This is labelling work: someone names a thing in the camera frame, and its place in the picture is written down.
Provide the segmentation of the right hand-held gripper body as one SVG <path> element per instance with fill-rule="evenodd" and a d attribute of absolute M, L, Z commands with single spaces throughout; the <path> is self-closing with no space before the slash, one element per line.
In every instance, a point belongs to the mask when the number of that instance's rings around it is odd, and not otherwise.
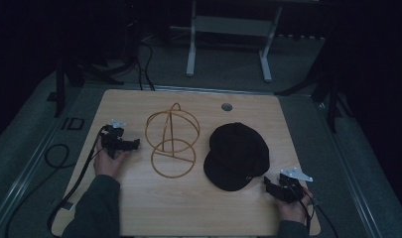
<path fill-rule="evenodd" d="M 287 203 L 301 200 L 305 193 L 300 181 L 312 182 L 313 178 L 304 174 L 298 168 L 281 170 L 279 176 L 279 184 L 283 189 L 282 200 Z"/>

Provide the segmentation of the white metal table frame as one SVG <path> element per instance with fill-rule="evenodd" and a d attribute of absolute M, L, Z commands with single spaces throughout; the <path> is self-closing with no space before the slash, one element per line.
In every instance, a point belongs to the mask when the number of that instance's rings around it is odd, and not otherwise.
<path fill-rule="evenodd" d="M 226 17 L 204 16 L 197 13 L 197 0 L 192 0 L 191 27 L 190 27 L 190 47 L 187 61 L 186 76 L 195 74 L 196 66 L 196 34 L 215 33 L 228 34 L 239 36 L 264 37 L 266 44 L 263 49 L 258 52 L 260 65 L 262 69 L 263 79 L 265 82 L 270 82 L 273 77 L 271 67 L 268 62 L 268 55 L 271 44 L 275 37 L 275 33 L 282 14 L 282 7 L 277 7 L 273 15 L 273 19 L 253 20 L 253 19 L 238 19 Z"/>

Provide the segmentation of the person's left hand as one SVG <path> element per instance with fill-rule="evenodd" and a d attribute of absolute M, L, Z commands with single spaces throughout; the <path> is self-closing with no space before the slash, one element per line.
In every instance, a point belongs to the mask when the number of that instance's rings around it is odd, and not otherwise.
<path fill-rule="evenodd" d="M 116 159 L 112 159 L 104 149 L 99 149 L 93 163 L 95 174 L 118 179 L 121 168 L 129 157 L 130 153 L 125 151 L 121 152 Z"/>

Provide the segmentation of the black metal stand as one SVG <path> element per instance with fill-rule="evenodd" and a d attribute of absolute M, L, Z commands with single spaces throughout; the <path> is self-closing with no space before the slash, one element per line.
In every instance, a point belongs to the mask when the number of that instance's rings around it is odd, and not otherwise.
<path fill-rule="evenodd" d="M 71 84 L 83 86 L 83 81 L 79 79 L 77 74 L 77 68 L 79 66 L 82 66 L 85 70 L 93 73 L 102 81 L 105 81 L 109 84 L 122 85 L 121 81 L 111 78 L 100 69 L 97 69 L 95 66 L 85 62 L 83 59 L 79 59 L 77 57 L 73 57 L 71 59 L 58 59 L 56 63 L 56 92 L 54 93 L 54 100 L 56 102 L 56 118 L 59 118 L 62 115 L 66 106 L 66 77 L 71 80 Z"/>
<path fill-rule="evenodd" d="M 316 87 L 311 94 L 312 101 L 314 103 L 323 103 L 326 99 L 329 100 L 327 123 L 331 131 L 335 133 L 335 118 L 339 100 L 340 80 L 340 70 L 338 68 L 314 63 L 304 80 L 288 89 L 275 92 L 275 95 L 289 96 L 314 84 Z"/>

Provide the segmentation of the person's right hand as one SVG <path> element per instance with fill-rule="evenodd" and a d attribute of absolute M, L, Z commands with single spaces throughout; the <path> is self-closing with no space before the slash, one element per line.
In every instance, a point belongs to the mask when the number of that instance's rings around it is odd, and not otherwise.
<path fill-rule="evenodd" d="M 290 220 L 307 224 L 308 220 L 308 208 L 313 194 L 307 189 L 303 188 L 305 193 L 304 197 L 300 201 L 287 203 L 285 201 L 276 200 L 277 207 L 279 209 L 280 220 Z"/>

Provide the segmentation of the gold wire hat stand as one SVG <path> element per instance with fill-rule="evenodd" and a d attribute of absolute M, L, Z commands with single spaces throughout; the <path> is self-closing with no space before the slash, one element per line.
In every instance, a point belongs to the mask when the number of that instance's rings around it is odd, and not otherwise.
<path fill-rule="evenodd" d="M 200 135 L 199 120 L 179 103 L 150 115 L 146 121 L 145 139 L 152 148 L 152 169 L 167 179 L 187 175 L 197 162 L 195 144 Z"/>

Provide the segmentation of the black cap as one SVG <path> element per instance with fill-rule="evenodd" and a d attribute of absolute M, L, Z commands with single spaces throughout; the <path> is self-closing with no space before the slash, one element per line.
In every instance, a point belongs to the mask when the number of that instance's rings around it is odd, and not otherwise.
<path fill-rule="evenodd" d="M 236 122 L 221 125 L 210 135 L 203 171 L 218 188 L 240 190 L 269 168 L 269 148 L 254 129 Z"/>

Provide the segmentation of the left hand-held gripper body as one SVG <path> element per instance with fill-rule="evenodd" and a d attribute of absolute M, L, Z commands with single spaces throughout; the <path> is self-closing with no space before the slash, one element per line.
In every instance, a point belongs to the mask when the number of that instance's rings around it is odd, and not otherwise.
<path fill-rule="evenodd" d="M 107 150 L 107 155 L 111 158 L 115 158 L 116 151 L 123 151 L 124 141 L 122 135 L 124 133 L 125 123 L 111 120 L 109 124 L 106 124 L 101 128 L 101 146 Z"/>

